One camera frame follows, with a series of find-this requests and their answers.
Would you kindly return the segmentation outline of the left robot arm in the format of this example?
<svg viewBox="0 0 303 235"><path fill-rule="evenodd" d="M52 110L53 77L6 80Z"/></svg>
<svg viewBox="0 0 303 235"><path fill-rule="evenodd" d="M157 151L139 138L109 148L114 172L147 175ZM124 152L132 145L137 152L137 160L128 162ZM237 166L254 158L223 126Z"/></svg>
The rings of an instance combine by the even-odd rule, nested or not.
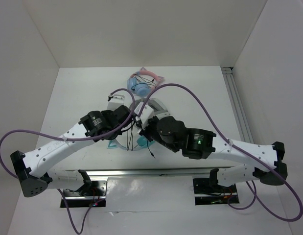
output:
<svg viewBox="0 0 303 235"><path fill-rule="evenodd" d="M113 140L122 127L133 120L133 111L121 105L114 111L91 111L70 130L33 151L15 151L10 155L24 197L33 197L46 189L63 188L84 196L98 186L85 170L54 170L53 167L100 140Z"/></svg>

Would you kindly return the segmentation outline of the teal cat-ear headphones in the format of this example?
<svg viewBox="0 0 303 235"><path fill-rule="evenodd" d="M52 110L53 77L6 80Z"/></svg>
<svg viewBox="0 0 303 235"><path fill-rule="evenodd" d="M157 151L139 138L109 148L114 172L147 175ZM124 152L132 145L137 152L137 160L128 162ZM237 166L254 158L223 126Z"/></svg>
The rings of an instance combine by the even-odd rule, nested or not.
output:
<svg viewBox="0 0 303 235"><path fill-rule="evenodd" d="M153 145L155 141L148 141L143 136L119 136L108 141L107 149L121 149L124 151L140 151Z"/></svg>

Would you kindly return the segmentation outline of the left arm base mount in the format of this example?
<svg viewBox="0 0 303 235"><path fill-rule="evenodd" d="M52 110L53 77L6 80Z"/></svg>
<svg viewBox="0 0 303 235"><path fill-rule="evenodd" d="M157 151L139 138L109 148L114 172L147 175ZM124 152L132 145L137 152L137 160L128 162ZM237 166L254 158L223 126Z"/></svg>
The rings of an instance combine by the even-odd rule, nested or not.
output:
<svg viewBox="0 0 303 235"><path fill-rule="evenodd" d="M95 178L93 186L87 191L80 194L78 191L63 189L69 208L95 208L106 207L106 194L108 187L108 178Z"/></svg>

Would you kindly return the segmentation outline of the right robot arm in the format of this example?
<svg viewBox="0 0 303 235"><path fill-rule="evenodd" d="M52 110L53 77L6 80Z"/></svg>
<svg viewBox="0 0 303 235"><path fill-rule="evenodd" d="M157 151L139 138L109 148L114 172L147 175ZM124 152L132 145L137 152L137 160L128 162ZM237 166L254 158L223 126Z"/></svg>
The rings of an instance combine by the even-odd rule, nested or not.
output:
<svg viewBox="0 0 303 235"><path fill-rule="evenodd" d="M210 171L208 186L219 192L236 183L259 180L269 186L285 184L287 165L282 159L284 144L256 145L233 141L212 131L187 128L172 116L149 120L137 119L139 134L155 141L172 152L193 160L227 160L238 165L230 168L215 168Z"/></svg>

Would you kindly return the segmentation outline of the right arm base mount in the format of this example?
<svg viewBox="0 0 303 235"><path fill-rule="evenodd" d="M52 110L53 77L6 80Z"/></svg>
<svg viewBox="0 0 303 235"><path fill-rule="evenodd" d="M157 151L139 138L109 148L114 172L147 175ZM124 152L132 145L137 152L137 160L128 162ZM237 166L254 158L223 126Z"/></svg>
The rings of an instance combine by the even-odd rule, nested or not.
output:
<svg viewBox="0 0 303 235"><path fill-rule="evenodd" d="M230 187L215 186L209 184L208 178L193 178L193 191L195 205L221 205L239 204L236 185Z"/></svg>

